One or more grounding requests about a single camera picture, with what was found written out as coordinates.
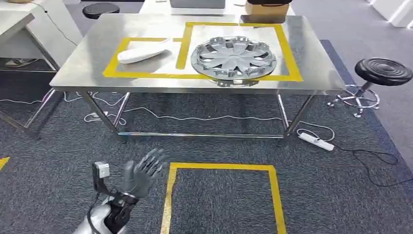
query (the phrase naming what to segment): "stool seat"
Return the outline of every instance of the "stool seat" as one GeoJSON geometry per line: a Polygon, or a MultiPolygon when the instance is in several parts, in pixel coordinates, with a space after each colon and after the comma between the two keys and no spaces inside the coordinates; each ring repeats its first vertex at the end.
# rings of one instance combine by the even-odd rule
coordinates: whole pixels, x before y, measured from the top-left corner
{"type": "Polygon", "coordinates": [[[86,18],[94,20],[98,19],[102,14],[105,13],[119,13],[120,9],[115,4],[108,2],[100,2],[85,6],[82,12],[86,18]]]}
{"type": "Polygon", "coordinates": [[[410,68],[386,58],[363,59],[357,63],[355,71],[368,82],[386,86],[402,85],[413,78],[410,68]]]}

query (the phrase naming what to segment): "white cable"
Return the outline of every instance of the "white cable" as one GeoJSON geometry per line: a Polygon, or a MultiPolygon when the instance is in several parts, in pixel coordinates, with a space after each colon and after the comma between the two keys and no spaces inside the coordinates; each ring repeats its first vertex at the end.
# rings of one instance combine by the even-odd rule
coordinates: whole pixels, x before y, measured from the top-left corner
{"type": "Polygon", "coordinates": [[[14,101],[14,100],[11,100],[11,99],[3,99],[3,100],[0,100],[0,102],[2,102],[2,101],[9,101],[9,102],[14,102],[14,103],[23,103],[23,104],[29,104],[29,105],[34,104],[34,103],[36,103],[36,102],[42,102],[42,100],[36,100],[36,101],[32,101],[32,102],[14,101]]]}
{"type": "MultiPolygon", "coordinates": [[[[235,116],[221,116],[221,117],[215,117],[215,118],[196,118],[196,117],[187,117],[187,118],[177,118],[177,117],[173,117],[173,116],[158,116],[157,114],[155,114],[153,111],[149,110],[148,108],[145,107],[137,107],[137,108],[133,108],[130,110],[126,110],[124,112],[130,112],[130,111],[136,111],[136,110],[145,110],[149,113],[151,113],[153,116],[155,116],[156,118],[171,118],[171,119],[175,119],[175,120],[179,120],[179,121],[184,121],[184,120],[189,120],[189,119],[195,119],[195,120],[200,120],[200,121],[210,121],[210,120],[217,120],[217,119],[221,119],[221,118],[234,118],[234,119],[256,119],[256,120],[260,120],[260,121],[269,121],[269,120],[282,120],[279,117],[272,117],[272,118],[257,118],[257,117],[235,117],[235,116]]],[[[335,133],[334,130],[326,127],[326,126],[322,126],[322,125],[318,125],[318,124],[313,124],[313,123],[308,123],[308,122],[304,122],[304,121],[300,121],[300,123],[309,125],[309,126],[313,126],[313,127],[318,127],[318,128],[324,128],[327,129],[331,132],[331,138],[328,140],[324,140],[324,141],[331,141],[334,139],[335,137],[335,133]]],[[[312,133],[314,136],[316,136],[317,138],[320,138],[317,134],[315,134],[314,132],[307,130],[307,129],[297,129],[297,134],[300,134],[300,131],[306,131],[306,132],[310,132],[312,133]]]]}
{"type": "MultiPolygon", "coordinates": [[[[126,96],[126,95],[123,95],[118,101],[116,101],[116,102],[113,103],[113,104],[110,104],[110,103],[108,103],[106,100],[96,97],[96,95],[97,95],[98,93],[99,93],[99,92],[94,92],[94,93],[93,93],[93,92],[89,92],[89,94],[91,94],[91,96],[92,96],[93,99],[102,101],[102,102],[104,102],[106,105],[111,106],[111,107],[112,107],[112,106],[116,106],[117,104],[119,104],[121,101],[123,101],[123,99],[124,99],[125,96],[126,96]]],[[[79,100],[79,99],[82,98],[82,96],[81,96],[78,92],[76,92],[76,95],[77,95],[78,97],[76,97],[76,98],[74,98],[74,99],[71,99],[71,100],[68,100],[68,99],[67,99],[67,94],[66,94],[66,92],[63,92],[63,95],[64,95],[63,98],[64,98],[64,101],[65,101],[65,102],[72,102],[72,101],[76,101],[76,100],[79,100]]],[[[35,101],[32,101],[32,102],[14,101],[14,100],[10,100],[10,99],[0,100],[0,102],[2,102],[2,101],[10,101],[10,102],[24,103],[24,104],[34,104],[34,103],[36,103],[36,102],[43,102],[42,100],[35,100],[35,101]]],[[[214,117],[214,118],[196,118],[196,117],[177,118],[177,117],[173,117],[173,116],[159,116],[159,115],[155,114],[153,111],[151,111],[150,109],[148,109],[148,108],[146,108],[146,107],[137,107],[137,108],[133,108],[133,109],[130,109],[130,110],[125,110],[125,111],[123,111],[123,112],[125,113],[125,112],[131,112],[131,111],[136,111],[136,110],[145,110],[145,111],[151,113],[151,114],[152,114],[153,116],[155,116],[156,118],[171,118],[171,119],[178,120],[178,121],[185,121],[185,120],[190,120],[190,119],[200,120],[200,121],[211,121],[211,120],[217,120],[217,119],[222,119],[222,118],[255,119],[255,120],[259,120],[259,121],[270,121],[270,120],[275,120],[275,119],[276,119],[276,120],[282,120],[282,119],[279,118],[279,117],[258,118],[258,117],[235,117],[235,116],[221,116],[221,117],[214,117]]],[[[116,115],[114,115],[114,114],[108,114],[107,117],[116,117],[116,115]]],[[[87,114],[87,115],[83,118],[83,120],[84,120],[86,123],[95,122],[95,121],[101,121],[100,118],[96,117],[96,114],[95,114],[95,113],[87,114]]],[[[331,132],[331,135],[332,135],[332,136],[331,136],[331,138],[329,138],[328,140],[324,140],[324,141],[331,141],[331,140],[333,140],[334,137],[336,136],[334,130],[331,129],[331,128],[329,128],[329,127],[322,126],[322,125],[318,125],[318,124],[313,124],[313,123],[308,123],[308,122],[304,122],[304,121],[300,121],[300,123],[303,123],[303,124],[306,124],[306,125],[309,125],[309,126],[313,126],[313,127],[324,128],[324,129],[329,130],[329,131],[331,132]]],[[[120,118],[119,124],[122,125],[122,126],[125,126],[125,125],[126,125],[126,120],[123,119],[123,118],[120,118]]],[[[310,130],[307,130],[307,129],[304,129],[304,128],[297,129],[297,134],[299,135],[301,131],[311,133],[311,134],[314,135],[315,137],[320,138],[320,137],[319,137],[317,134],[315,134],[314,132],[312,132],[312,131],[310,131],[310,130]]]]}
{"type": "MultiPolygon", "coordinates": [[[[86,116],[83,118],[83,120],[84,120],[86,123],[95,122],[95,121],[101,121],[100,118],[94,117],[95,115],[96,115],[95,113],[90,113],[90,114],[86,115],[86,116]]],[[[107,115],[107,117],[112,117],[112,116],[113,116],[113,117],[116,117],[116,115],[114,115],[114,114],[109,114],[109,115],[107,115]]],[[[123,118],[120,118],[119,124],[122,125],[122,126],[125,126],[125,125],[126,125],[126,120],[124,120],[123,118]]]]}

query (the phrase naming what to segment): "shoe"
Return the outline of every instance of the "shoe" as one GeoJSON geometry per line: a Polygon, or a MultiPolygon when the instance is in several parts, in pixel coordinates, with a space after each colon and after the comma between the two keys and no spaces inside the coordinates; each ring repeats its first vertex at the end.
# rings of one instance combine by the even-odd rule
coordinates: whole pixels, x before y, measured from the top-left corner
{"type": "Polygon", "coordinates": [[[19,68],[32,64],[37,60],[37,58],[12,58],[4,66],[6,68],[19,68]]]}

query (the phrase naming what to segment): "gray floor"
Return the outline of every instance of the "gray floor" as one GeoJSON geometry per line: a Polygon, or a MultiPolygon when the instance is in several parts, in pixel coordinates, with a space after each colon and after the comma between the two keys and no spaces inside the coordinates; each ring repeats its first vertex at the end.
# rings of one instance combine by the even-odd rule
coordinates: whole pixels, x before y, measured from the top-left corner
{"type": "MultiPolygon", "coordinates": [[[[320,39],[331,41],[357,83],[364,81],[353,68],[363,58],[385,57],[413,68],[413,29],[394,28],[367,1],[294,0],[292,7],[309,19],[320,39]]],[[[372,89],[382,100],[376,115],[413,169],[413,82],[372,89]]]]}
{"type": "MultiPolygon", "coordinates": [[[[323,41],[323,45],[343,79],[352,82],[331,44],[323,41]]],[[[47,90],[47,81],[38,76],[32,79],[37,84],[28,87],[24,77],[19,81],[15,76],[3,75],[0,98],[39,98],[38,94],[30,93],[41,88],[47,90]],[[46,85],[31,88],[41,83],[46,85]]],[[[99,96],[114,102],[122,95],[99,96]]],[[[304,98],[284,96],[289,118],[304,98]]],[[[326,97],[319,97],[307,120],[333,126],[337,145],[386,151],[401,160],[397,166],[389,166],[375,157],[358,154],[370,167],[375,182],[388,184],[412,178],[410,169],[373,112],[368,111],[365,118],[354,121],[350,108],[330,109],[326,101],[326,97]]],[[[177,117],[272,117],[278,113],[273,96],[267,95],[134,94],[127,109],[137,106],[177,117]]],[[[27,119],[33,111],[27,105],[16,104],[2,104],[2,110],[13,113],[17,119],[27,119]]],[[[104,110],[114,113],[116,107],[105,106],[104,110]]],[[[94,196],[90,164],[97,160],[109,162],[113,186],[119,182],[122,165],[127,160],[139,160],[154,147],[164,148],[175,162],[273,165],[277,170],[289,234],[410,234],[413,230],[413,183],[377,187],[368,181],[360,162],[346,152],[327,152],[297,137],[285,141],[282,146],[276,140],[151,137],[131,139],[122,144],[111,136],[102,122],[83,122],[83,116],[90,113],[90,109],[81,100],[60,103],[44,121],[49,111],[42,113],[33,126],[45,123],[41,140],[32,140],[0,124],[0,156],[10,156],[0,172],[0,234],[71,233],[83,219],[94,196]]],[[[124,118],[129,123],[128,130],[138,131],[273,133],[281,128],[279,121],[159,120],[142,111],[127,113],[124,118]]],[[[324,130],[310,129],[322,138],[329,137],[324,130]]],[[[149,197],[142,199],[133,210],[128,223],[132,233],[159,233],[167,174],[165,170],[149,197]]],[[[178,170],[172,192],[170,233],[277,233],[267,176],[254,171],[178,170]]]]}

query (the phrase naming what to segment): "white wall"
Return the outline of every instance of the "white wall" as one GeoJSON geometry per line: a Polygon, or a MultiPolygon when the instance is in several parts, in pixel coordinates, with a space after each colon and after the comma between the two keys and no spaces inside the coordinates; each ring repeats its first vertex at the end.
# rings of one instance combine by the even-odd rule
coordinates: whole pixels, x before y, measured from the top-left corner
{"type": "Polygon", "coordinates": [[[395,27],[407,27],[413,21],[413,0],[367,0],[395,27]]]}

